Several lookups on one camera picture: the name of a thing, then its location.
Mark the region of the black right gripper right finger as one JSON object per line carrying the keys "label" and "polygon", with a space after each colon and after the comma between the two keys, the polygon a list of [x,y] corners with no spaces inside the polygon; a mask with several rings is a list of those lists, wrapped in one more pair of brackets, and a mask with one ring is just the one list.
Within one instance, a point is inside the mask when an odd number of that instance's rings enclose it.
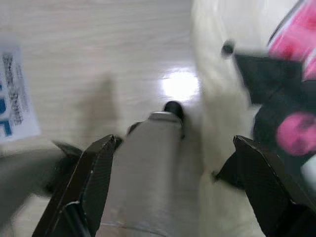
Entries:
{"label": "black right gripper right finger", "polygon": [[316,197],[285,172],[279,156],[243,136],[233,143],[235,152],[214,181],[246,193],[266,237],[316,237]]}

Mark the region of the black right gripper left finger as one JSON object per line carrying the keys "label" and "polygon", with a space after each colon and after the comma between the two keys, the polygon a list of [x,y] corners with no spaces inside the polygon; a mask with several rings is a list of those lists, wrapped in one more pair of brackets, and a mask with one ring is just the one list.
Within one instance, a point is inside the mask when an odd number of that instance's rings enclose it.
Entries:
{"label": "black right gripper left finger", "polygon": [[114,154],[123,139],[110,134],[84,151],[64,142],[59,179],[32,237],[95,237],[105,207]]}

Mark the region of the cream cartoon print blanket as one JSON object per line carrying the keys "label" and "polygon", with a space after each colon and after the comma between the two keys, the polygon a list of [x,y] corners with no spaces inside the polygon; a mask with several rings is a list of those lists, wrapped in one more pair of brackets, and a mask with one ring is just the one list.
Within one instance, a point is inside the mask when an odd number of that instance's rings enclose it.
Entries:
{"label": "cream cartoon print blanket", "polygon": [[316,197],[316,0],[194,0],[202,83],[202,237],[266,237],[246,193],[213,173],[243,136]]}

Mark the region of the white book blue lettering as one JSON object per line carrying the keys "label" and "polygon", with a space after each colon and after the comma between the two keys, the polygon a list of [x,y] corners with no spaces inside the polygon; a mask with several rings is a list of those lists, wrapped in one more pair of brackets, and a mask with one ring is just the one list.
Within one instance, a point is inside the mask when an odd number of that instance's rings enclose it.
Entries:
{"label": "white book blue lettering", "polygon": [[21,49],[14,38],[0,34],[0,144],[39,134]]}

